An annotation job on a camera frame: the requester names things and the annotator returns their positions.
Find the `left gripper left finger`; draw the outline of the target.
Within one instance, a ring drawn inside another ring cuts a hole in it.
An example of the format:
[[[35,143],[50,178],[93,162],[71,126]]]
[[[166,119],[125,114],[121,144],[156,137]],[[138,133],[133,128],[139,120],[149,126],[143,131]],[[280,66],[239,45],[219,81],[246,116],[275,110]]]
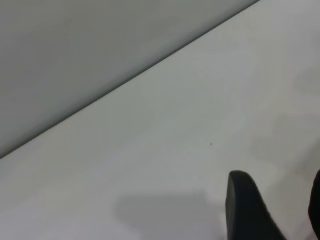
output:
[[[229,240],[284,240],[253,180],[246,172],[228,175],[225,201]]]

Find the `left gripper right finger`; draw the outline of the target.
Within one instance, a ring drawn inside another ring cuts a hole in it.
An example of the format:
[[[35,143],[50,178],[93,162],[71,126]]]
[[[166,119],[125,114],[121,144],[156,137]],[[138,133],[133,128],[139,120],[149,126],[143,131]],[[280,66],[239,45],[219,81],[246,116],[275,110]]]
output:
[[[308,207],[308,216],[316,236],[320,236],[320,170],[313,181]]]

